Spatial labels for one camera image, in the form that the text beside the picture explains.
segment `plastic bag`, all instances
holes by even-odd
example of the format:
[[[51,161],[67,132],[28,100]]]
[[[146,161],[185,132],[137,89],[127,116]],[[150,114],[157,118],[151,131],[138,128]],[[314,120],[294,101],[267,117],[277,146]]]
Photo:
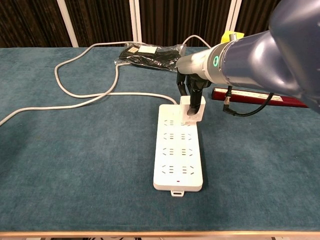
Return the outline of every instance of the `plastic bag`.
[[[176,62],[186,53],[186,45],[157,46],[126,43],[115,64],[130,63],[136,67],[177,71]]]

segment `red ruler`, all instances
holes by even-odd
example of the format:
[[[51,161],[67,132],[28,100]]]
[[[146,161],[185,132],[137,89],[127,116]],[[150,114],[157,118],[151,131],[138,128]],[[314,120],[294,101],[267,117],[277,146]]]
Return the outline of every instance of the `red ruler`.
[[[214,87],[212,91],[212,99],[225,100],[227,89]],[[247,104],[263,104],[268,97],[268,93],[244,91],[244,90],[232,90],[231,102],[247,103]],[[268,105],[273,106],[285,106],[285,107],[297,107],[308,108],[303,102],[297,100],[294,97],[274,95],[269,101]]]

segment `green led ring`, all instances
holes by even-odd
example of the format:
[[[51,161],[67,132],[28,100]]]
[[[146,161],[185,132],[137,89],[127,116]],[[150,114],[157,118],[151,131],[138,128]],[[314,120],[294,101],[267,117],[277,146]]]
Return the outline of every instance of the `green led ring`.
[[[215,56],[214,59],[213,59],[213,66],[218,66],[219,64],[219,56]]]

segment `wooden table edge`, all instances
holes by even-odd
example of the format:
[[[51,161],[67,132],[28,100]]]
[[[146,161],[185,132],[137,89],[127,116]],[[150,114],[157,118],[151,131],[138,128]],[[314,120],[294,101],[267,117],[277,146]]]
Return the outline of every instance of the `wooden table edge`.
[[[0,231],[0,238],[320,237],[320,231]]]

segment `power strip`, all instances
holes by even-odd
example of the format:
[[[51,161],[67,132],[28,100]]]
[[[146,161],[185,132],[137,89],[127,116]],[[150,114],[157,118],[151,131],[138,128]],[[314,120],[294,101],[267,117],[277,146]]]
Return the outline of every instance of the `power strip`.
[[[197,123],[182,123],[181,106],[159,107],[153,186],[183,197],[185,191],[197,192],[203,177]]]

